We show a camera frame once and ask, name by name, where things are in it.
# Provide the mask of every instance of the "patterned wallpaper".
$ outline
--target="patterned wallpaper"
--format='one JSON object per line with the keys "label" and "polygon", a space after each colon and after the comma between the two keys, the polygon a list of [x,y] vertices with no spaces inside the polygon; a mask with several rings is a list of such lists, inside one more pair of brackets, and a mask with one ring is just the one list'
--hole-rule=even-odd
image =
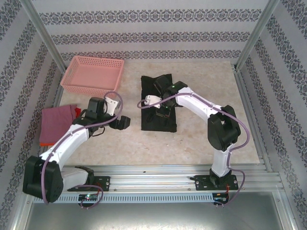
{"label": "patterned wallpaper", "polygon": [[0,3],[0,229],[21,193],[24,163],[39,151],[41,110],[61,73],[18,0]]}
{"label": "patterned wallpaper", "polygon": [[273,169],[307,229],[307,1],[279,3],[241,70]]}
{"label": "patterned wallpaper", "polygon": [[268,0],[105,2],[33,1],[66,64],[74,55],[235,63]]}

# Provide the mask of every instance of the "black cloth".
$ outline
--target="black cloth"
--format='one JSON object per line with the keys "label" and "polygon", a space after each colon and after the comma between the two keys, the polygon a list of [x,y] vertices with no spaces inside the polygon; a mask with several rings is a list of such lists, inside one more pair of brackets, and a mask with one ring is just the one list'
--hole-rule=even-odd
{"label": "black cloth", "polygon": [[[165,75],[167,79],[170,81],[170,85],[172,85],[172,74]],[[161,97],[159,91],[154,86],[154,81],[156,78],[150,78],[147,76],[141,77],[142,82],[142,100],[145,99],[147,95],[155,95]],[[169,118],[162,117],[156,114],[155,107],[142,109],[142,127],[141,130],[144,131],[162,131],[162,132],[177,132],[177,124],[176,124],[176,112],[175,108],[173,107],[170,111]]]}

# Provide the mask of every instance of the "marble surface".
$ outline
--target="marble surface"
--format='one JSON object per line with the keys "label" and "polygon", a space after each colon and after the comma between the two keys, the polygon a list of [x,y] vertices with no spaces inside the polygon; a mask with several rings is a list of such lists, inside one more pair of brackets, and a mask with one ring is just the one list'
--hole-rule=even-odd
{"label": "marble surface", "polygon": [[[163,165],[209,164],[213,148],[207,140],[203,120],[186,108],[176,108],[177,133],[141,131],[141,76],[158,77],[171,73],[173,82],[183,81],[207,100],[234,107],[237,117],[248,125],[229,62],[218,63],[126,63],[118,92],[124,100],[122,114],[131,118],[126,130],[109,127],[103,135],[90,138],[69,158],[67,165]],[[90,96],[64,90],[60,105],[87,108]],[[246,134],[238,144],[243,143]],[[253,141],[234,151],[232,163],[259,163]]]}

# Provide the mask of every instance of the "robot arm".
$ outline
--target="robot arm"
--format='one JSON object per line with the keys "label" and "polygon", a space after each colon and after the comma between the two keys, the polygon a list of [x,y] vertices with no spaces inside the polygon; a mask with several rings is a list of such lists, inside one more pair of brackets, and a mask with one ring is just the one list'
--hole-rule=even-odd
{"label": "robot arm", "polygon": [[[76,167],[63,172],[62,168],[74,151],[97,131],[100,127],[83,128],[110,120],[114,117],[114,111],[118,102],[110,98],[91,98],[88,108],[83,110],[80,117],[76,118],[66,134],[49,150],[40,157],[31,156],[25,164],[23,192],[42,198],[41,173],[45,161],[52,153],[45,170],[45,190],[48,202],[58,199],[63,190],[73,188],[81,184],[91,184],[93,173],[90,169]],[[123,130],[130,125],[130,118],[122,116],[120,120],[110,122],[111,128]]]}
{"label": "robot arm", "polygon": [[162,111],[167,111],[167,109],[170,110],[174,106],[186,107],[207,123],[208,140],[214,151],[213,165],[210,170],[210,179],[216,186],[222,184],[223,181],[227,180],[228,176],[231,174],[231,171],[227,166],[227,157],[230,149],[233,148],[234,144],[237,142],[241,131],[239,124],[236,121],[212,109],[212,107],[236,116],[233,108],[229,105],[221,107],[209,102],[196,94],[191,88],[181,81],[170,86],[165,81],[167,80],[162,76],[158,78],[154,84],[156,89],[160,92],[161,98],[148,95],[145,98],[146,101],[144,103],[151,105],[176,94],[188,94],[177,96],[164,103],[155,105],[155,107],[159,110],[162,110],[161,107],[163,107],[164,110]]}

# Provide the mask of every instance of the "pink towel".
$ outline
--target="pink towel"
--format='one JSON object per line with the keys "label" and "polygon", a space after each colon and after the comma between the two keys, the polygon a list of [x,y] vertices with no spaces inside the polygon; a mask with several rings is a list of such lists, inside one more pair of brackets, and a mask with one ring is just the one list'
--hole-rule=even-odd
{"label": "pink towel", "polygon": [[77,105],[65,105],[42,110],[40,143],[56,143],[67,132],[76,118]]}

